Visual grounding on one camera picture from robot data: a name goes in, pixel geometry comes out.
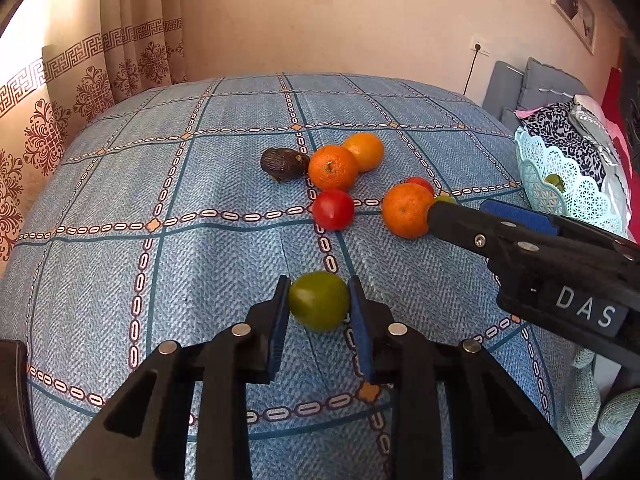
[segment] orange fruit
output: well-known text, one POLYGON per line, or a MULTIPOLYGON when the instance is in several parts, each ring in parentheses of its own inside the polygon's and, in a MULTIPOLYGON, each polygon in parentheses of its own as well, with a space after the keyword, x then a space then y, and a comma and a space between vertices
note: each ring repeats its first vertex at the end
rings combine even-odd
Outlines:
POLYGON ((353 134, 342 145, 353 153, 353 156, 358 161, 358 171, 360 173, 375 170, 385 155, 384 144, 371 132, 353 134))
POLYGON ((346 148, 328 144, 311 156, 307 171, 311 182, 319 189, 347 191, 358 176, 358 161, 346 148))
POLYGON ((402 238, 413 239, 427 234, 427 212, 435 203, 423 186, 402 183, 393 186, 382 200, 382 219, 387 229, 402 238))

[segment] bedspread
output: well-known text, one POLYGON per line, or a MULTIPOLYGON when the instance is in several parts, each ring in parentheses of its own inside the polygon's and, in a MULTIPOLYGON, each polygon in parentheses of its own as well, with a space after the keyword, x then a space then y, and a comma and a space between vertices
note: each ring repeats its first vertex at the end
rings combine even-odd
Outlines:
MULTIPOLYGON (((501 311, 483 258, 387 231, 380 201, 412 175, 465 206, 528 206, 513 134, 468 99, 412 81, 218 78, 142 92, 90 123, 34 204, 0 285, 0 337, 28 345, 49 472, 160 342, 209 340, 270 298, 281 274, 319 269, 359 275, 368 298, 436 341, 481 341, 555 427, 574 345, 501 311), (260 170, 268 147, 311 154, 361 130, 380 137, 385 158, 351 190, 356 216, 343 232, 313 223, 308 180, 277 184, 260 170)), ((276 381, 250 385, 247 407, 254 478, 385 477, 390 395, 364 382, 348 323, 314 333, 292 319, 276 381)))

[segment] red cherry tomato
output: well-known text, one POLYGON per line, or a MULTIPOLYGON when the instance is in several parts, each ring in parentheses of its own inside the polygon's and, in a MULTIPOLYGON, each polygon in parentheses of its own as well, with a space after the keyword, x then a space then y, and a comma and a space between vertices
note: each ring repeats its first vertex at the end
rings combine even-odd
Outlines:
POLYGON ((422 178, 421 176, 410 176, 407 180, 405 180, 405 182, 418 184, 419 186, 427 188, 432 195, 436 194, 436 192, 433 190, 433 186, 429 184, 429 181, 426 178, 422 178))
POLYGON ((353 222, 353 198, 340 189, 327 189, 314 200, 312 215, 328 231, 342 231, 353 222))

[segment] framed picture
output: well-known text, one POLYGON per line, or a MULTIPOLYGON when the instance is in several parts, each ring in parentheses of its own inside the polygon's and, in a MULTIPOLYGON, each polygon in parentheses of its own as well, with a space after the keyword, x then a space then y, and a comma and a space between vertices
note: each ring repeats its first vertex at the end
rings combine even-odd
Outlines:
POLYGON ((551 0, 553 6, 574 28, 589 52, 593 54, 596 16, 586 0, 551 0))

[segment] patterned curtain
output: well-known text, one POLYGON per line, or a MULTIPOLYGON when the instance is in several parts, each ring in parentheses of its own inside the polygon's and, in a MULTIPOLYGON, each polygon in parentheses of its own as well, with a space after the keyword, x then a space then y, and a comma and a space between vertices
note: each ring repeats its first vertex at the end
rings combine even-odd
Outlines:
POLYGON ((180 0, 24 0, 0 38, 0 277, 78 131, 187 81, 180 0))

